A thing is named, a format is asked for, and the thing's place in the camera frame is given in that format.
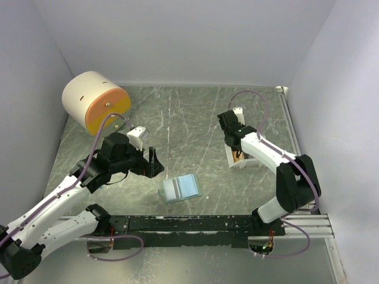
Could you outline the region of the green card holder wallet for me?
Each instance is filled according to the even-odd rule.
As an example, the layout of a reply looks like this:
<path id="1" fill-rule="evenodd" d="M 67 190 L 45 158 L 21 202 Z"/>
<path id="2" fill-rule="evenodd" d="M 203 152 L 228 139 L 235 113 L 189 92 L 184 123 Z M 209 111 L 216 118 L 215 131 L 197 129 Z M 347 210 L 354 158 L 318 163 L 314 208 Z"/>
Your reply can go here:
<path id="1" fill-rule="evenodd" d="M 163 202 L 170 204 L 197 198 L 202 195 L 198 178 L 195 174 L 188 174 L 171 179 L 165 179 L 158 190 Z"/>

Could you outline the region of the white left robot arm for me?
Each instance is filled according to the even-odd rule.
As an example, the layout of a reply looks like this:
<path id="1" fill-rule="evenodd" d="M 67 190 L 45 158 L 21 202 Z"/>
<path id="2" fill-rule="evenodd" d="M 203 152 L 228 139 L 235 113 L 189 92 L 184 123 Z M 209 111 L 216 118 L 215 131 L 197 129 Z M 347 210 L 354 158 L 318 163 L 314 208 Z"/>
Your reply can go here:
<path id="1" fill-rule="evenodd" d="M 19 219 L 1 226 L 1 265 L 15 280 L 30 274 L 49 252 L 83 235 L 105 237 L 111 232 L 109 213 L 88 206 L 81 215 L 57 226 L 54 223 L 77 202 L 109 185 L 112 175 L 132 172 L 153 178 L 164 171 L 154 147 L 144 158 L 143 147 L 121 133 L 112 133 L 75 165 L 61 184 Z"/>

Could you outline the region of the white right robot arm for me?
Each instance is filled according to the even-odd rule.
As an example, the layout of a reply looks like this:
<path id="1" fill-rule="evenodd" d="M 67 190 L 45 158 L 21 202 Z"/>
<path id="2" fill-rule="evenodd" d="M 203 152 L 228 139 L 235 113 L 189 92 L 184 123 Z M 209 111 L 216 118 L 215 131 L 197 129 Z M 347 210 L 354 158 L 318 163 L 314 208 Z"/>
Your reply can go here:
<path id="1" fill-rule="evenodd" d="M 275 196 L 254 211 L 252 231 L 266 234 L 272 222 L 314 202 L 318 209 L 321 189 L 312 159 L 289 153 L 264 138 L 257 129 L 243 124 L 234 110 L 217 116 L 224 142 L 237 154 L 248 154 L 270 169 L 276 177 Z"/>

